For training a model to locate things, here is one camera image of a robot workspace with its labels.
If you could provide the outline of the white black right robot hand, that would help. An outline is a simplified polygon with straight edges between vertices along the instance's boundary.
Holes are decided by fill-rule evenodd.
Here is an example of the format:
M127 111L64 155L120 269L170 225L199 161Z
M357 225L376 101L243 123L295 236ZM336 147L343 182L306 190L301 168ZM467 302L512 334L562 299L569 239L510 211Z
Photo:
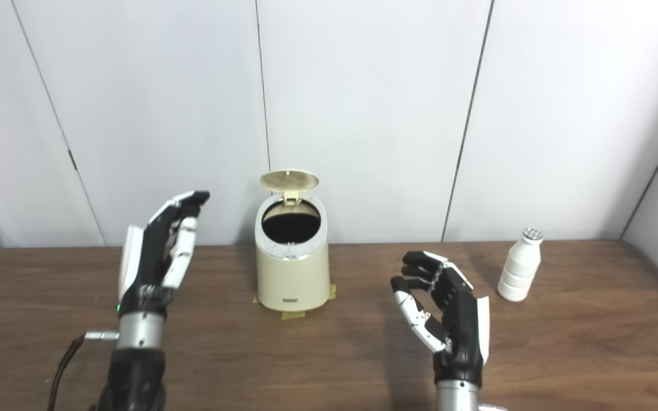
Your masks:
M470 281L445 257L409 251L402 262L392 292L410 330L433 353L435 382L482 388L490 351L488 297L475 297Z

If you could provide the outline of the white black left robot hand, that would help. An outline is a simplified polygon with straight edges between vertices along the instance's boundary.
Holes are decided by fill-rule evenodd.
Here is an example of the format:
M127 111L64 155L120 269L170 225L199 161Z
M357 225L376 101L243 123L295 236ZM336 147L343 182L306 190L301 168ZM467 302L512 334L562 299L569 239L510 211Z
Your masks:
M118 276L118 317L135 312L165 315L190 267L199 214L210 197L207 190L176 195L145 227L128 227Z

